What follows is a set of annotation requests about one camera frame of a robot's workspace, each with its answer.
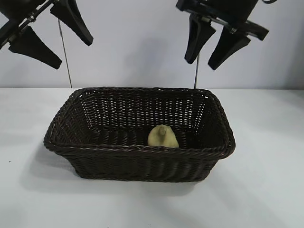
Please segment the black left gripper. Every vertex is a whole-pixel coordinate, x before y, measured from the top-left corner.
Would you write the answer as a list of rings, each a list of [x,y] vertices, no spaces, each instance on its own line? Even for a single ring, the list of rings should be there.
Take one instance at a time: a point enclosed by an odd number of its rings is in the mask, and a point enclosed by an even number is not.
[[[0,48],[8,39],[21,30],[23,20],[26,25],[49,5],[54,4],[50,13],[65,23],[86,45],[92,45],[93,36],[89,32],[75,0],[1,0],[0,12],[8,21],[0,27]],[[62,60],[49,49],[31,26],[26,26],[12,41],[9,50],[25,55],[44,64],[59,69]]]

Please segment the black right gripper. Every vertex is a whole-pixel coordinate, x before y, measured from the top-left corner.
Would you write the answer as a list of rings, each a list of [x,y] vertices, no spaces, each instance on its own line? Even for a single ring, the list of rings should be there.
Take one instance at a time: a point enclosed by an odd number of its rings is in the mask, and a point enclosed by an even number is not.
[[[186,62],[192,64],[202,47],[216,32],[211,22],[224,26],[218,44],[208,61],[213,70],[250,43],[251,40],[246,35],[264,40],[269,30],[248,20],[256,4],[256,0],[177,1],[177,9],[190,13]]]

